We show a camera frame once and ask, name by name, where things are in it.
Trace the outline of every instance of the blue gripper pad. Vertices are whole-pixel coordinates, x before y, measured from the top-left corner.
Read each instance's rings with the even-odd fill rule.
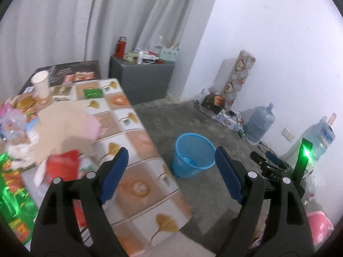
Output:
[[[121,177],[123,176],[125,169],[129,163],[129,152],[126,148],[121,148],[119,156],[113,159],[115,163],[107,174],[107,177],[102,184],[102,192],[99,197],[102,205],[112,198],[114,191],[116,190]]]
[[[247,172],[246,169],[239,161],[232,160],[222,147],[217,148],[215,151],[215,163],[231,197],[242,205],[244,199],[242,188],[244,175]]]

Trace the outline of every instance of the pink plastic bag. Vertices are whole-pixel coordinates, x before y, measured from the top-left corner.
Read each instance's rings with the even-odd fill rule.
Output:
[[[322,242],[334,228],[322,211],[307,214],[307,219],[312,232],[313,244],[315,245]]]

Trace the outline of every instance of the white bottle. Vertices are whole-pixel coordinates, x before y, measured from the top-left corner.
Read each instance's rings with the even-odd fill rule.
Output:
[[[142,62],[143,62],[143,51],[140,51],[137,58],[137,64],[141,64]]]

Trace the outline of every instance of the silver screw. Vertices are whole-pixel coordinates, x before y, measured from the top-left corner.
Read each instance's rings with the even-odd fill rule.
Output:
[[[61,182],[61,178],[60,177],[57,177],[57,178],[53,179],[53,183],[54,184],[59,184],[60,182]]]
[[[249,172],[248,172],[248,176],[249,176],[250,178],[253,178],[253,179],[257,178],[257,174],[256,174],[256,172],[254,172],[254,171],[249,171]]]
[[[87,177],[88,179],[92,179],[92,178],[94,178],[95,176],[96,176],[96,173],[93,172],[93,171],[87,173],[87,175],[86,175],[86,177]]]
[[[285,184],[290,184],[290,179],[289,178],[282,178],[282,181],[285,183]]]

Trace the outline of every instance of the red thermos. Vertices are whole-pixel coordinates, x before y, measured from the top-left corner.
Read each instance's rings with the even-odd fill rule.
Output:
[[[126,47],[126,37],[120,37],[117,44],[117,50],[114,55],[117,58],[123,58],[125,54],[125,47]]]

